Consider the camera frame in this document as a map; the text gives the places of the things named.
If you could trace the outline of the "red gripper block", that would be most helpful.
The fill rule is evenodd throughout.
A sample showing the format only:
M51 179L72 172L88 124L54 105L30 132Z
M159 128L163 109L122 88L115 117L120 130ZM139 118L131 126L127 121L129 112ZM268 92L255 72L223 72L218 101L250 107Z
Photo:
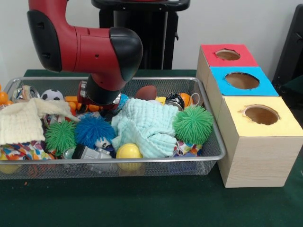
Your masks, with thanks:
M118 97L112 103L110 103L108 105L98 104L96 102L93 102L92 100L90 100L87 97L81 97L81 96L77 96L77 100L81 104L95 105L95 106L98 106L98 107L102 107L105 110L112 110L112 109L116 109L118 107Z

